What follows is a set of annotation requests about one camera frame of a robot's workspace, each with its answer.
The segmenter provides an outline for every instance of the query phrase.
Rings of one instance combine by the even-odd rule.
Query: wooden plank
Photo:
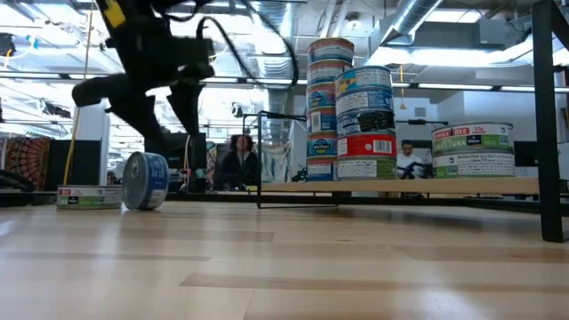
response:
[[[266,183],[263,191],[378,191],[442,194],[539,194],[537,178],[476,178],[433,180],[367,180],[307,183]]]

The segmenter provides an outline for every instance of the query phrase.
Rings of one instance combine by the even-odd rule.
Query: small can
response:
[[[123,173],[124,204],[129,210],[154,210],[168,194],[170,173],[163,156],[134,152]]]
[[[58,186],[57,208],[96,210],[120,209],[123,202],[121,186]]]
[[[347,92],[336,99],[336,114],[371,109],[393,112],[393,92],[383,88],[361,88]]]
[[[354,44],[344,38],[333,37],[319,39],[309,45],[309,65],[329,59],[352,63]]]
[[[361,110],[346,112],[338,116],[338,137],[359,133],[384,133],[395,130],[395,120],[391,111]]]
[[[433,169],[438,179],[514,177],[516,161],[510,153],[458,153],[435,156]]]
[[[353,134],[338,138],[338,156],[397,156],[394,132]]]
[[[379,87],[393,92],[391,71],[382,66],[367,66],[347,70],[337,76],[334,83],[336,84],[336,97],[366,87]]]
[[[512,124],[454,124],[433,131],[433,154],[443,155],[478,150],[514,152]]]
[[[313,156],[308,158],[309,181],[334,181],[336,176],[335,156]]]
[[[333,82],[336,76],[350,69],[352,69],[352,65],[346,61],[320,60],[307,68],[307,83],[308,85],[313,85]]]
[[[338,180],[393,180],[397,159],[392,156],[343,156],[336,161]]]
[[[336,105],[333,82],[314,84],[306,90],[307,110],[312,108],[333,107]]]
[[[306,114],[309,132],[336,131],[336,108],[313,108]]]
[[[336,156],[336,132],[317,132],[309,134],[308,156]]]

